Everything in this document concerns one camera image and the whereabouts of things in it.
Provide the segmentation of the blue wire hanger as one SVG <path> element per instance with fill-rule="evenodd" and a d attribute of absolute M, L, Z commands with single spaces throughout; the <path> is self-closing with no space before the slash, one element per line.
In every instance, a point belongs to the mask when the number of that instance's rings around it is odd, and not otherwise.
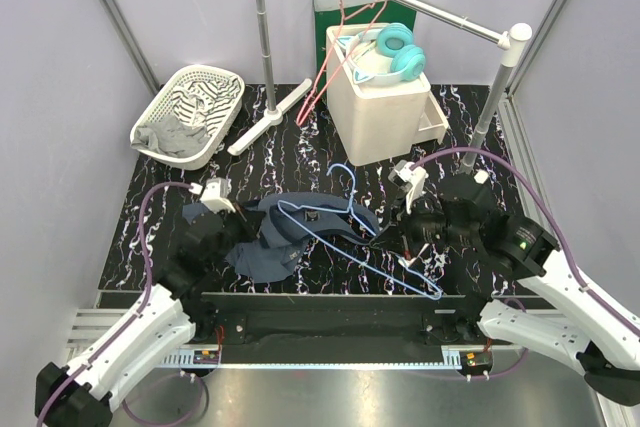
<path fill-rule="evenodd" d="M 302 230 L 305 234 L 307 234 L 312 239 L 314 239 L 316 242 L 322 244 L 324 247 L 335 252 L 336 254 L 348 259 L 350 262 L 357 264 L 359 268 L 365 269 L 371 272 L 372 274 L 379 276 L 386 283 L 390 283 L 392 287 L 396 287 L 396 286 L 402 287 L 405 291 L 409 291 L 413 294 L 417 294 L 418 296 L 426 298 L 430 301 L 441 300 L 444 295 L 444 291 L 442 290 L 442 288 L 439 287 L 437 283 L 431 280 L 429 277 L 415 270 L 412 270 L 408 262 L 405 262 L 405 264 L 403 265 L 404 271 L 422 280 L 424 284 L 427 286 L 427 290 L 417 288 L 403 280 L 397 279 L 394 275 L 386 271 L 383 271 L 380 268 L 374 267 L 373 265 L 370 265 L 367 259 L 359 259 L 355 255 L 352 255 L 351 253 L 341 249 L 340 247 L 336 246 L 334 243 L 331 242 L 331 239 L 333 238 L 341 238 L 351 243 L 352 245 L 357 245 L 359 247 L 366 248 L 367 251 L 370 251 L 371 248 L 369 247 L 369 242 L 373 240 L 376 236 L 376 231 L 372 227 L 368 226 L 364 220 L 361 220 L 356 213 L 355 194 L 357 190 L 357 179 L 356 179 L 356 174 L 354 170 L 348 167 L 344 163 L 333 163 L 333 164 L 330 164 L 329 167 L 327 168 L 326 175 L 330 176 L 335 169 L 339 169 L 346 172 L 351 179 L 351 187 L 349 190 L 348 197 L 346 198 L 347 204 L 345 208 L 337 209 L 337 208 L 331 208 L 331 207 L 311 206 L 307 204 L 296 204 L 288 200 L 278 200 L 276 202 L 276 208 L 278 212 L 282 216 L 284 216 L 288 221 L 290 221 L 293 225 L 295 225 L 300 230 Z M 348 219 L 354 221 L 360 227 L 361 230 L 363 230 L 369 235 L 369 237 L 365 238 L 357 235 L 354 240 L 348 240 L 347 236 L 340 232 L 320 234 L 319 232 L 314 231 L 311 228 L 309 221 L 302 221 L 301 218 L 295 217 L 295 214 L 299 212 L 302 212 L 303 214 L 311 214 L 312 212 L 318 213 L 318 214 L 331 214 L 339 218 L 341 218 L 342 216 L 346 216 Z"/>

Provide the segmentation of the blue tank top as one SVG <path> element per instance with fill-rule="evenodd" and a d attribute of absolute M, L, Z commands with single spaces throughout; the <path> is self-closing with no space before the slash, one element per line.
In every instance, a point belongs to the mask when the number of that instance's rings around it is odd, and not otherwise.
<path fill-rule="evenodd" d="M 260 234 L 256 240 L 246 242 L 246 238 L 237 244 L 224 259 L 220 260 L 175 260 L 187 267 L 197 267 L 204 270 L 214 264 L 226 261 L 238 275 L 251 278 L 256 283 L 271 283 L 286 279 L 293 274 L 299 261 L 299 257 L 313 241 L 298 227 L 293 225 L 277 208 L 278 200 L 288 200 L 296 204 L 307 204 L 311 206 L 331 207 L 343 209 L 346 207 L 346 198 L 337 197 L 324 193 L 311 192 L 286 192 L 282 194 L 271 194 L 262 199 L 252 200 L 244 203 L 233 202 L 236 206 L 245 207 L 249 210 L 261 211 L 263 220 Z M 189 225 L 197 215 L 194 210 L 195 204 L 190 204 L 183 208 L 183 217 Z M 355 210 L 361 220 L 380 233 L 380 226 L 376 216 L 366 207 L 355 204 Z M 346 216 L 341 218 L 331 214 L 295 214 L 296 218 L 302 221 L 309 221 L 314 231 L 320 234 L 343 233 L 348 240 L 354 240 L 360 227 Z"/>

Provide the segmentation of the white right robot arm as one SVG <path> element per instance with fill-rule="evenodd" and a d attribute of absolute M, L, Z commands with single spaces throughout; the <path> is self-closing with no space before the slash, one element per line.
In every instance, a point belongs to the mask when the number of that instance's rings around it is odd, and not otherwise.
<path fill-rule="evenodd" d="M 394 175 L 398 191 L 377 248 L 407 259 L 438 243 L 475 251 L 479 262 L 542 297 L 566 318 L 545 321 L 486 295 L 471 294 L 454 318 L 466 343 L 482 337 L 519 344 L 577 372 L 605 398 L 639 403 L 639 317 L 579 268 L 559 238 L 522 215 L 501 209 L 486 183 L 468 175 L 444 179 L 436 208 L 417 204 L 422 184 Z"/>

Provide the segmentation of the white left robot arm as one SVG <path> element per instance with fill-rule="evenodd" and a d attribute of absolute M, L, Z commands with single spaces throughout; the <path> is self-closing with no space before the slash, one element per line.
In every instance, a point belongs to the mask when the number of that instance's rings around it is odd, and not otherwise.
<path fill-rule="evenodd" d="M 161 360 L 191 341 L 216 337 L 217 314 L 204 298 L 215 266 L 258 237 L 263 214 L 239 205 L 197 217 L 152 283 L 78 357 L 47 364 L 36 377 L 39 426 L 107 426 L 126 395 Z"/>

